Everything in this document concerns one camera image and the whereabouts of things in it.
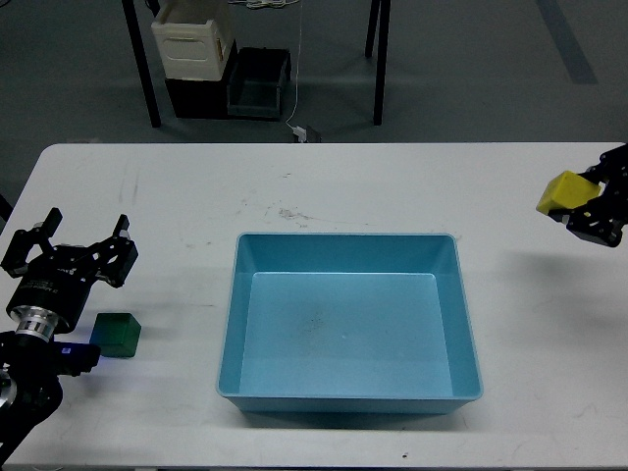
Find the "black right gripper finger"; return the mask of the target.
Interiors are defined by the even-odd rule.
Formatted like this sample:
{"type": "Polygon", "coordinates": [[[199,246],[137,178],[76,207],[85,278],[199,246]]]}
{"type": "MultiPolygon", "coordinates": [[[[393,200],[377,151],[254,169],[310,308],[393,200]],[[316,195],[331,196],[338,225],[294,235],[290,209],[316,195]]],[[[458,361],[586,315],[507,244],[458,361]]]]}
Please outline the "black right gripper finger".
{"type": "Polygon", "coordinates": [[[627,224],[627,197],[601,195],[574,209],[553,209],[549,216],[582,240],[617,247],[627,224]]]}
{"type": "Polygon", "coordinates": [[[598,164],[589,167],[579,176],[602,189],[627,188],[627,144],[605,151],[598,164]]]}

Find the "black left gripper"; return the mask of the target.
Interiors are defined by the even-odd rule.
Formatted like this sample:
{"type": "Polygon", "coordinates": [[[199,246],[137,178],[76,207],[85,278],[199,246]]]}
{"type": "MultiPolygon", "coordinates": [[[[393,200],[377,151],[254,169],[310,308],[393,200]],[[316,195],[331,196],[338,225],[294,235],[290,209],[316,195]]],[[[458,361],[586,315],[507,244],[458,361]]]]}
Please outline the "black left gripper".
{"type": "Polygon", "coordinates": [[[43,310],[58,317],[56,330],[73,330],[93,283],[121,288],[138,257],[126,214],[120,215],[109,237],[89,247],[51,245],[62,219],[60,209],[53,207],[43,222],[15,231],[9,243],[1,268],[21,279],[6,307],[16,322],[29,309],[43,310]],[[36,245],[42,253],[27,262],[36,245]]]}

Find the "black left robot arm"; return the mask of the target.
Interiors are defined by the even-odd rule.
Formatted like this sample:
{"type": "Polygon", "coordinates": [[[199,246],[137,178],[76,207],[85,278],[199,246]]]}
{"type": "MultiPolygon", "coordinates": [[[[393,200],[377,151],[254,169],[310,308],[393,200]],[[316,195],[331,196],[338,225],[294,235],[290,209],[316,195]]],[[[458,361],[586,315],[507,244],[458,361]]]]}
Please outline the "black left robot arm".
{"type": "Polygon", "coordinates": [[[122,287],[138,256],[126,215],[109,237],[89,246],[51,244],[61,221],[61,211],[52,208],[43,222],[16,231],[1,261],[19,282],[6,308],[17,327],[1,335],[3,461],[59,408],[60,376],[97,365],[99,346],[55,338],[75,329],[96,282],[122,287]]]}

